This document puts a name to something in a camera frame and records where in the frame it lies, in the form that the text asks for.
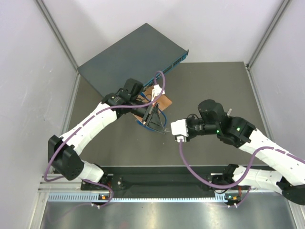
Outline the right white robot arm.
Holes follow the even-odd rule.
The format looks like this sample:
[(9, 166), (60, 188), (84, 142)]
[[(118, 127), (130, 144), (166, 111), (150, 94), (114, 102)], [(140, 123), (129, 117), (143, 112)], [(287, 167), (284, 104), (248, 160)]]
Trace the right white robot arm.
[(185, 120), (186, 141), (196, 136), (216, 135), (221, 142), (251, 155), (246, 167), (230, 164), (220, 178), (211, 181), (188, 167), (198, 180), (214, 189), (232, 189), (237, 185), (268, 189), (295, 204), (305, 204), (303, 159), (277, 145), (247, 120), (229, 116), (214, 100), (202, 101), (198, 111), (199, 115), (190, 114)]

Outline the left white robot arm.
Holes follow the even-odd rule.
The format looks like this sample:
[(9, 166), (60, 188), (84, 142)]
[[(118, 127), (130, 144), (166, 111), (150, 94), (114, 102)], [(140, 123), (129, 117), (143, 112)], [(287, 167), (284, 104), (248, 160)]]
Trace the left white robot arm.
[(143, 84), (128, 79), (123, 88), (106, 95), (98, 106), (78, 125), (60, 137), (53, 135), (48, 141), (48, 166), (57, 170), (67, 180), (89, 180), (97, 189), (108, 184), (104, 171), (97, 165), (83, 161), (80, 154), (96, 135), (122, 115), (132, 113), (142, 118), (143, 126), (164, 134), (165, 128), (159, 117), (157, 99), (165, 93), (165, 86), (155, 84), (151, 102), (138, 99)]

